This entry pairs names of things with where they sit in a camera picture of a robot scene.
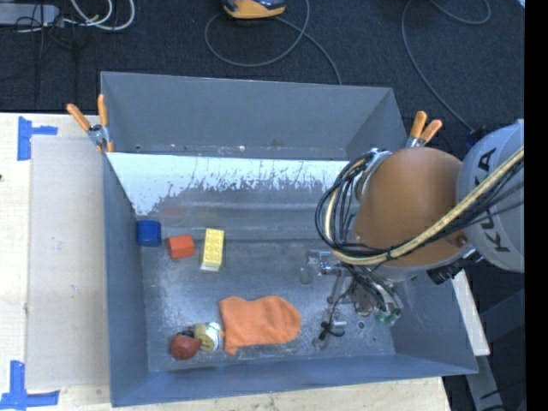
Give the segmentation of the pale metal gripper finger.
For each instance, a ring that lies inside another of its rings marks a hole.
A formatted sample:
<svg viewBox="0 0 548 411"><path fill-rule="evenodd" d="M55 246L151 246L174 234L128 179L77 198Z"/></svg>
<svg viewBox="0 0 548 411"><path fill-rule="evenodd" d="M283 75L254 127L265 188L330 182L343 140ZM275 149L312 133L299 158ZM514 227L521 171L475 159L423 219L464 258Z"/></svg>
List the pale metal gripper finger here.
<svg viewBox="0 0 548 411"><path fill-rule="evenodd" d="M328 349L336 347L338 340L342 338L346 331L346 321L332 320L323 321L320 325L318 335L312 340L312 345L316 349Z"/></svg>
<svg viewBox="0 0 548 411"><path fill-rule="evenodd" d="M305 271L312 274L339 274L340 267L331 262L331 251L310 249L306 252Z"/></svg>

